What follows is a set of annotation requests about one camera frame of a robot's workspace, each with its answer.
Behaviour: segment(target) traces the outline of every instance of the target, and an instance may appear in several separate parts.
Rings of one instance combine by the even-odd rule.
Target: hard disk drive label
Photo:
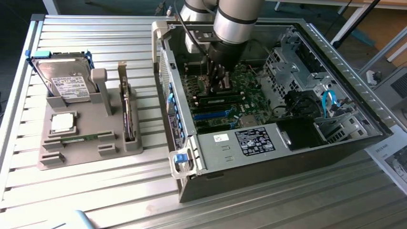
[[[53,78],[53,82],[63,99],[90,97],[90,91],[82,76]]]
[[[274,151],[274,144],[265,127],[235,132],[246,156]]]

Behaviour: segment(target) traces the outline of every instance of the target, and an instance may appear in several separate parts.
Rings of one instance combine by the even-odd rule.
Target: paper document
[[[407,133],[398,125],[392,130],[394,135],[366,151],[407,195]]]

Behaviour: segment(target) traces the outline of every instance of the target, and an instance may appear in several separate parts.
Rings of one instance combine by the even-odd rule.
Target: motherboard
[[[262,78],[245,64],[230,76],[231,89],[209,92],[209,76],[201,65],[186,65],[182,77],[194,124],[199,134],[262,125],[271,116],[270,101],[262,92]]]

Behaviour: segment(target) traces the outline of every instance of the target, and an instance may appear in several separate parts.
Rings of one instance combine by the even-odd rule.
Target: metal slatted table
[[[31,22],[25,50],[89,49],[95,67],[109,71],[109,87],[119,84],[118,61],[127,61],[146,150],[38,170],[47,91],[23,53],[0,129],[0,228],[43,228],[70,209],[83,210],[99,228],[406,228],[406,196],[365,152],[330,167],[179,204],[151,61],[151,23],[171,19],[47,16]]]

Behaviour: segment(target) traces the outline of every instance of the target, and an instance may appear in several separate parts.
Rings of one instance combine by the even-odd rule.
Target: hard drive
[[[51,96],[62,96],[67,103],[91,100],[90,93],[97,93],[98,87],[91,80],[94,64],[90,52],[37,51],[27,60],[41,75]]]

